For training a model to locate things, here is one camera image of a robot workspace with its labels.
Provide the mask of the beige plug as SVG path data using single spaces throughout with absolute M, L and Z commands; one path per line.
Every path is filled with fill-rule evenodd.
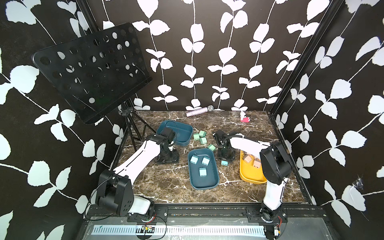
M 244 157 L 243 157 L 243 160 L 246 162 L 246 163 L 251 163 L 253 161 L 253 156 L 252 155 L 248 155 L 246 154 Z
M 253 161 L 253 167 L 259 169 L 259 168 L 261 167 L 261 165 L 262 165 L 262 164 L 261 164 L 261 161 L 260 161 L 260 160 L 255 159 L 255 160 Z

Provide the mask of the teal storage box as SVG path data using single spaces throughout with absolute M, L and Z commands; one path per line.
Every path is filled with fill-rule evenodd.
M 220 181 L 214 152 L 210 149 L 195 149 L 188 154 L 190 182 L 196 190 L 215 188 Z
M 163 121 L 158 127 L 156 133 L 160 134 L 164 128 L 172 129 L 176 136 L 174 138 L 175 145 L 185 147 L 190 143 L 191 137 L 193 136 L 193 127 L 188 124 L 166 120 Z

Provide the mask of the yellow storage box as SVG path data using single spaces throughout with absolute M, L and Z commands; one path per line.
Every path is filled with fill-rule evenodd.
M 257 169 L 253 167 L 253 161 L 255 159 L 260 160 L 259 158 L 253 156 L 253 161 L 251 163 L 246 163 L 243 160 L 243 157 L 248 154 L 244 151 L 240 151 L 240 177 L 243 181 L 251 183 L 251 184 L 264 184 L 267 182 L 267 179 L 265 178 L 263 174 L 262 166 Z

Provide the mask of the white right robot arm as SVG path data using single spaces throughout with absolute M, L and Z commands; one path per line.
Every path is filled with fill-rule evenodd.
M 240 133 L 226 134 L 222 130 L 213 132 L 213 137 L 226 156 L 231 150 L 241 150 L 261 160 L 263 174 L 267 179 L 263 208 L 275 211 L 282 204 L 286 181 L 292 172 L 290 157 L 280 142 L 264 143 L 248 138 Z

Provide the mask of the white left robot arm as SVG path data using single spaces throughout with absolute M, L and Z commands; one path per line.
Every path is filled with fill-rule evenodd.
M 153 159 L 171 163 L 179 160 L 179 154 L 173 148 L 176 136 L 174 130 L 165 127 L 160 134 L 148 136 L 123 164 L 103 171 L 96 188 L 96 205 L 120 217 L 132 214 L 153 216 L 154 202 L 134 195 L 133 183 Z

